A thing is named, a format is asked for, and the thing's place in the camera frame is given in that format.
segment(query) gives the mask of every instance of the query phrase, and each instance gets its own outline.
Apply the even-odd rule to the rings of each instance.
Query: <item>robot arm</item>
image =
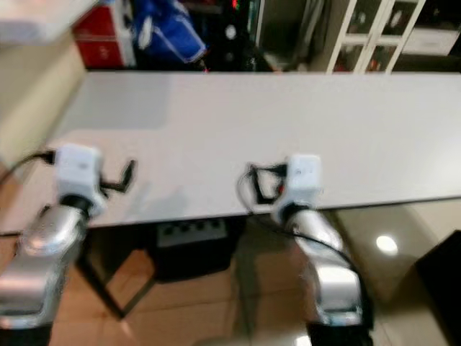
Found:
[[[252,169],[256,202],[272,204],[272,220],[295,238],[293,257],[313,345],[372,345],[372,307],[362,279],[338,231],[315,209],[322,190],[320,159],[294,155],[286,164],[263,168],[279,177],[275,198],[263,196],[258,168]]]
[[[1,345],[48,344],[66,273],[80,253],[87,223],[105,210],[108,190],[126,191],[135,162],[120,183],[102,179],[102,158],[92,148],[65,145],[55,152],[54,165],[58,203],[23,231],[16,255],[0,275]]]

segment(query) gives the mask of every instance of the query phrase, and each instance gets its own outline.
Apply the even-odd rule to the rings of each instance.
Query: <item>cable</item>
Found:
[[[13,173],[20,168],[22,165],[26,164],[29,161],[33,161],[36,159],[42,159],[48,164],[53,164],[54,163],[54,158],[55,158],[55,152],[54,151],[44,151],[44,152],[38,152],[34,153],[32,155],[24,157],[21,161],[18,161],[14,166],[8,170],[8,172],[4,173],[0,177],[0,189],[3,187],[3,185],[6,183],[6,181],[13,175]]]
[[[338,249],[335,249],[331,245],[328,245],[327,243],[325,243],[325,242],[323,242],[321,240],[312,238],[310,236],[306,236],[305,234],[297,234],[297,233],[293,233],[293,232],[290,232],[290,231],[282,230],[282,229],[280,229],[280,227],[275,226],[273,223],[267,223],[267,222],[263,221],[257,214],[255,214],[253,208],[250,206],[249,202],[243,196],[243,192],[242,192],[243,183],[245,182],[246,179],[248,179],[251,176],[251,169],[254,169],[254,166],[252,166],[247,172],[243,173],[238,178],[238,181],[237,181],[237,197],[240,200],[241,204],[247,210],[248,215],[252,216],[260,226],[263,226],[264,228],[269,229],[273,233],[283,235],[283,236],[288,236],[288,237],[291,237],[291,238],[301,238],[301,239],[304,239],[306,241],[311,241],[313,243],[320,244],[321,246],[323,246],[323,247],[325,247],[327,249],[330,249],[331,251],[335,252],[338,256],[340,256],[340,258],[342,258],[349,265],[350,269],[352,271],[354,271],[359,276],[359,279],[361,279],[360,274],[359,274],[358,270],[356,269],[354,263],[352,263],[350,258],[346,254],[344,254],[342,251],[340,251]]]

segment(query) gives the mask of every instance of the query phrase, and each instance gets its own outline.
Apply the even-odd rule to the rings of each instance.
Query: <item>white cabinet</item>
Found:
[[[390,73],[425,0],[332,0],[324,52],[311,71]]]

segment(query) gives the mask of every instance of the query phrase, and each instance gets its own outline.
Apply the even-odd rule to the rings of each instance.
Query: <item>glass cabinet door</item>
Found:
[[[399,1],[394,3],[388,22],[382,31],[383,35],[403,35],[408,22],[416,8],[416,2]]]
[[[377,45],[365,71],[367,73],[385,72],[396,49],[395,45]]]
[[[347,33],[368,34],[380,5],[381,0],[357,0]]]
[[[363,45],[343,45],[339,51],[333,71],[353,72],[362,54],[363,47]]]

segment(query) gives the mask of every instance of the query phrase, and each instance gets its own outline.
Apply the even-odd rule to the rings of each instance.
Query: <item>white table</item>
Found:
[[[450,198],[461,77],[89,73],[50,145],[65,142],[99,147],[111,179],[139,161],[93,226],[242,214],[246,163],[295,152],[322,158],[321,208]],[[54,199],[53,168],[38,164],[0,229],[23,229]]]

